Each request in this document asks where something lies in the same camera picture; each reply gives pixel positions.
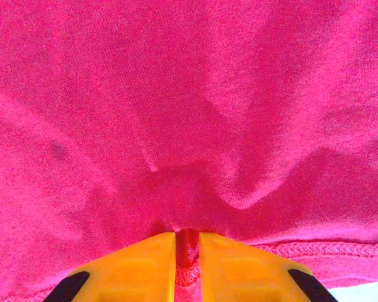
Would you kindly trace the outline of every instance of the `pink fabric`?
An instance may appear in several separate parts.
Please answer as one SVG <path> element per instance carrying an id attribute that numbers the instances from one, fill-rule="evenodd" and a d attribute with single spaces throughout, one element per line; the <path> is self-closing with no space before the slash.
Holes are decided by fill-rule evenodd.
<path id="1" fill-rule="evenodd" d="M 378 1 L 0 0 L 0 301 L 184 228 L 378 281 Z"/>

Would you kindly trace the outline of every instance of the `seam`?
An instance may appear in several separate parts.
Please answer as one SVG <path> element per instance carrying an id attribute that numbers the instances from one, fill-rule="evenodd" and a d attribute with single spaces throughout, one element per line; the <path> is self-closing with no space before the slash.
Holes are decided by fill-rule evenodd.
<path id="1" fill-rule="evenodd" d="M 273 253 L 275 255 L 294 259 L 305 256 L 349 256 L 375 258 L 378 257 L 378 243 L 364 244 L 352 242 L 288 242 L 279 244 L 256 244 L 251 245 L 257 249 Z M 176 285 L 181 287 L 191 286 L 200 277 L 198 260 L 187 269 L 177 268 Z M 41 302 L 54 289 L 49 287 L 29 296 L 8 296 L 0 299 L 0 302 Z"/>

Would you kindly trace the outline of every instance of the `pink t-shirt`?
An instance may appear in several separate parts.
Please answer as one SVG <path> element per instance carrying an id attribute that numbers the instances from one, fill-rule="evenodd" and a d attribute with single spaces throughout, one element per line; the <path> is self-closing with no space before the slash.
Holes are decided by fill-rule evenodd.
<path id="1" fill-rule="evenodd" d="M 378 281 L 378 1 L 0 0 L 0 301 L 183 229 Z"/>

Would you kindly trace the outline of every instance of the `clip jaw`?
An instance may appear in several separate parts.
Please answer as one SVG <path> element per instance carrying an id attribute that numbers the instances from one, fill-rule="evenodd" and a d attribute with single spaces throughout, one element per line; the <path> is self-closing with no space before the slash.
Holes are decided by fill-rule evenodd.
<path id="1" fill-rule="evenodd" d="M 173 302 L 175 233 L 162 233 L 73 271 L 44 302 Z M 311 272 L 213 233 L 200 233 L 204 302 L 337 302 Z"/>

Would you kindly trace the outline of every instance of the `yellow object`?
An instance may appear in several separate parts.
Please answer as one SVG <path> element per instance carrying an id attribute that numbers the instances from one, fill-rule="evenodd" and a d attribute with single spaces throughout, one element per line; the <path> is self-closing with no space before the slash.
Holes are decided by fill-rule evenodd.
<path id="1" fill-rule="evenodd" d="M 226 237 L 200 234 L 204 302 L 310 302 L 288 273 L 304 266 Z"/>
<path id="2" fill-rule="evenodd" d="M 89 262 L 89 278 L 73 302 L 173 302 L 175 233 L 163 233 Z"/>

